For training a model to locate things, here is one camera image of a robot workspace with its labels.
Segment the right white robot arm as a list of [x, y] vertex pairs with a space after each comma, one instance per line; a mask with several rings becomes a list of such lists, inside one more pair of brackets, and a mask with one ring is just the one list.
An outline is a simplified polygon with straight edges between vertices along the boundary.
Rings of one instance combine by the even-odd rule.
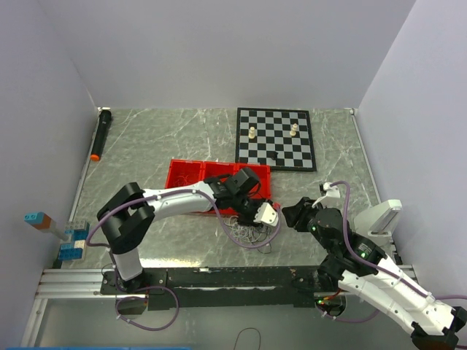
[[303, 197], [282, 210], [287, 226], [311, 233], [327, 255], [317, 269], [320, 286], [356, 295], [396, 322], [418, 349], [457, 349], [466, 310], [435, 298], [373, 241], [353, 232], [346, 213]]

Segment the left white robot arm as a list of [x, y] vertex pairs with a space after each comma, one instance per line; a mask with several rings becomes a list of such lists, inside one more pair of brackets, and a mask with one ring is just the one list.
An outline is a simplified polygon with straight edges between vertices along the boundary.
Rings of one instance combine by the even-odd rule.
[[233, 209], [240, 225], [275, 228], [278, 219], [272, 202], [253, 197], [252, 191], [259, 187], [260, 178], [248, 167], [233, 175], [212, 176], [166, 190], [143, 190], [136, 182], [125, 185], [97, 214], [119, 286], [135, 293], [145, 285], [138, 246], [155, 220]]

